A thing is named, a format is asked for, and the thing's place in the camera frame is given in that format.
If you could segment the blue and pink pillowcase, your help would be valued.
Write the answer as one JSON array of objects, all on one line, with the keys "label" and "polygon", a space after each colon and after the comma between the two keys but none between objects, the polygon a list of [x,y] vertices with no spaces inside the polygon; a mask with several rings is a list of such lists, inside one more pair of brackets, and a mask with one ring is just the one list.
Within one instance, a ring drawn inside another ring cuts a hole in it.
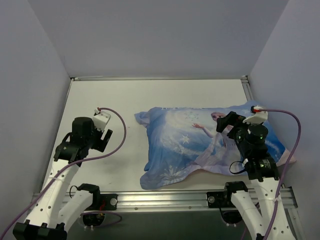
[{"label": "blue and pink pillowcase", "polygon": [[227,136],[232,127],[217,132],[217,119],[231,111],[247,118],[257,105],[252,100],[227,108],[154,107],[136,113],[135,120],[146,128],[148,139],[141,188],[155,190],[179,183],[197,170],[225,176],[243,170],[243,158]]}]

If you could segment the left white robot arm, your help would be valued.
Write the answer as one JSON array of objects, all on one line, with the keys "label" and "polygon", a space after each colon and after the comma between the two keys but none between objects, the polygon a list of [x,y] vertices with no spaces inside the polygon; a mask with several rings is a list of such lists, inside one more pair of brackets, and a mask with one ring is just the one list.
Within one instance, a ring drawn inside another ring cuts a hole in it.
[{"label": "left white robot arm", "polygon": [[77,218],[87,209],[101,205],[97,185],[82,183],[65,205],[63,200],[72,179],[90,150],[104,152],[112,136],[106,129],[111,116],[106,112],[76,117],[71,132],[56,147],[47,182],[23,223],[17,222],[13,235],[17,240],[65,240]]}]

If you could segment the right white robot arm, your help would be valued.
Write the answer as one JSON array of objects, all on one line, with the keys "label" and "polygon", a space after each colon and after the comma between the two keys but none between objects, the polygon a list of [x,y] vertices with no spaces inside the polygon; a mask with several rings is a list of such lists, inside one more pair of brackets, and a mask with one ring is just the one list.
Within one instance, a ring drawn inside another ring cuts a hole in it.
[{"label": "right white robot arm", "polygon": [[268,129],[264,122],[268,114],[253,108],[249,117],[231,111],[217,119],[217,132],[228,126],[227,136],[234,140],[243,159],[242,165],[257,196],[255,204],[246,184],[227,182],[222,193],[223,203],[235,206],[253,240],[293,240],[295,238],[287,220],[280,195],[281,178],[275,160],[265,143]]}]

